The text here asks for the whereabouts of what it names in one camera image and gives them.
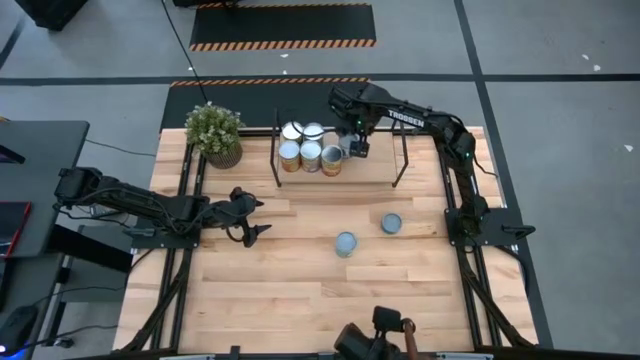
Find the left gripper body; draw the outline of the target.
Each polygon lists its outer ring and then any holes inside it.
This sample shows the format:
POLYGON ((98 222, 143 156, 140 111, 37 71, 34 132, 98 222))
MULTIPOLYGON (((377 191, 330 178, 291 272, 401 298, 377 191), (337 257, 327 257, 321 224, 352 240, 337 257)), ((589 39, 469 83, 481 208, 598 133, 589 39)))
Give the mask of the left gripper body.
POLYGON ((255 210, 256 197, 235 187, 229 195, 230 200, 219 207, 219 220, 227 226, 240 226, 243 230, 249 228, 247 217, 255 210))

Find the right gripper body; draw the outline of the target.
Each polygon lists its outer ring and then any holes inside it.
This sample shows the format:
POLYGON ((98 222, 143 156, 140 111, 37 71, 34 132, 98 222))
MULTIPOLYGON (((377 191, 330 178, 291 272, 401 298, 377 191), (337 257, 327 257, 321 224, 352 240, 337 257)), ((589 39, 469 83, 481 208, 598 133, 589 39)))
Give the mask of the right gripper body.
POLYGON ((334 85, 329 92, 328 104, 338 118, 336 133, 339 136, 356 135, 360 141, 366 140, 379 122, 372 105, 383 99, 384 89, 372 83, 355 93, 334 85))

